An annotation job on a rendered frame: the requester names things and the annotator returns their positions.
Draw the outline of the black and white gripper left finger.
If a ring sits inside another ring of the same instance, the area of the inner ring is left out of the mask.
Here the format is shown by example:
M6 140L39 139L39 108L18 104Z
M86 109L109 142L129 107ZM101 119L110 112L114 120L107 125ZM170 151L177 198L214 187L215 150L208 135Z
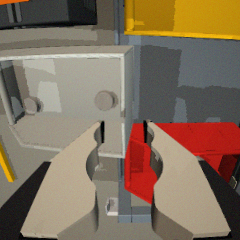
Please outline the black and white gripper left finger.
M99 208L92 177L104 129L98 120L15 191L0 208L0 240L88 240L96 233Z

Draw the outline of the yellow vertical bar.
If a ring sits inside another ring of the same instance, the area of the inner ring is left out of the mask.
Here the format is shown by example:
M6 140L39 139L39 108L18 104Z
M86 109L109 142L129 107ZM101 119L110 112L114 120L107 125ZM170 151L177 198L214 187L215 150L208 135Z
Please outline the yellow vertical bar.
M1 145L1 142L0 142L0 163L1 163L1 166L5 172L5 175L8 179L9 182L14 182L15 180L15 177L14 177L14 174L12 172L12 169L9 165L9 162L7 160L7 157L4 153L4 150L3 150L3 147Z

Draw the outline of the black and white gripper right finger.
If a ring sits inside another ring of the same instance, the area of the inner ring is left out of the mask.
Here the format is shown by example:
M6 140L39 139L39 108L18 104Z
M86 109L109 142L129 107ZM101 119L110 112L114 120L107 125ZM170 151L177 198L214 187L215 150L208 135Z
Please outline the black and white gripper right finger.
M240 240L240 195L152 121L144 120L143 128L157 176L153 231L163 240Z

